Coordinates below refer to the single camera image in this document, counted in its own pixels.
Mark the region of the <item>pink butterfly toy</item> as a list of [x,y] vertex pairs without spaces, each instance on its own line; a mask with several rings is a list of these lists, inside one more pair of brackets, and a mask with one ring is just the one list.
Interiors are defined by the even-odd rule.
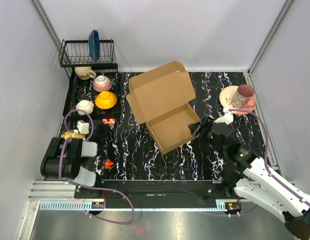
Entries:
[[102,119],[102,121],[103,121],[103,124],[110,125],[110,126],[113,126],[116,122],[114,118],[104,118]]

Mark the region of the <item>brown cardboard box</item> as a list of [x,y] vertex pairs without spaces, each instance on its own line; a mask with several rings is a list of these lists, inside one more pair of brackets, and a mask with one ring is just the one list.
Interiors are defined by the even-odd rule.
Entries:
[[195,90],[184,65],[172,61],[129,79],[126,99],[137,124],[145,124],[164,155],[194,139],[200,117],[190,106]]

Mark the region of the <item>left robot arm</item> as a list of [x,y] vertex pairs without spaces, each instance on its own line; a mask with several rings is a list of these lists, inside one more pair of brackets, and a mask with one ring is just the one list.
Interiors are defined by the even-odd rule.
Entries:
[[94,120],[93,135],[89,141],[72,138],[67,141],[61,137],[51,139],[40,166],[42,176],[48,179],[68,180],[85,185],[85,192],[92,198],[102,194],[102,185],[96,182],[97,175],[82,166],[82,161],[97,156],[110,126],[101,120]]

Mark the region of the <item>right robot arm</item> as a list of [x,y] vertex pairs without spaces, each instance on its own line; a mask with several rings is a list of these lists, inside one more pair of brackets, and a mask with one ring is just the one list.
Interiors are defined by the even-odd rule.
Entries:
[[218,193],[227,198],[236,195],[267,210],[300,240],[310,239],[310,195],[297,189],[274,171],[249,146],[242,144],[230,124],[232,117],[217,120],[206,116],[189,124],[194,137],[203,137],[226,162]]

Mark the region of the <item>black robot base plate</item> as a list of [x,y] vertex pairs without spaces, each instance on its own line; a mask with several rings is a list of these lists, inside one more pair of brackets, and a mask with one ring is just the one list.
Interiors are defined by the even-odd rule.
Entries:
[[220,181],[211,180],[101,180],[99,189],[75,189],[76,199],[106,198],[107,210],[130,211],[222,211],[228,202],[238,201],[231,190],[226,191]]

